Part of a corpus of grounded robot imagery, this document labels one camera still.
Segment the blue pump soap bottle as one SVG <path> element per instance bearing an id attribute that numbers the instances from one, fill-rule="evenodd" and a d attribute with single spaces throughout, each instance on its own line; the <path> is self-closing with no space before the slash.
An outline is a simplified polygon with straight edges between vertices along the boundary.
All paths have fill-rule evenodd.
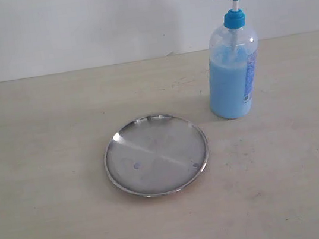
<path id="1" fill-rule="evenodd" d="M 209 41 L 209 100 L 215 115 L 234 120 L 251 110 L 258 38 L 239 0 L 223 18 Z"/>

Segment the round stainless steel plate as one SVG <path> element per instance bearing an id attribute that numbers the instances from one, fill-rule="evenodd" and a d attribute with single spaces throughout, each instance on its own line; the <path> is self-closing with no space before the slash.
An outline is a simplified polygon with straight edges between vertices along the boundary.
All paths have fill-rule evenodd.
<path id="1" fill-rule="evenodd" d="M 134 119 L 111 138 L 104 168 L 118 189 L 140 197 L 167 196 L 204 171 L 208 140 L 192 122 L 168 114 Z"/>

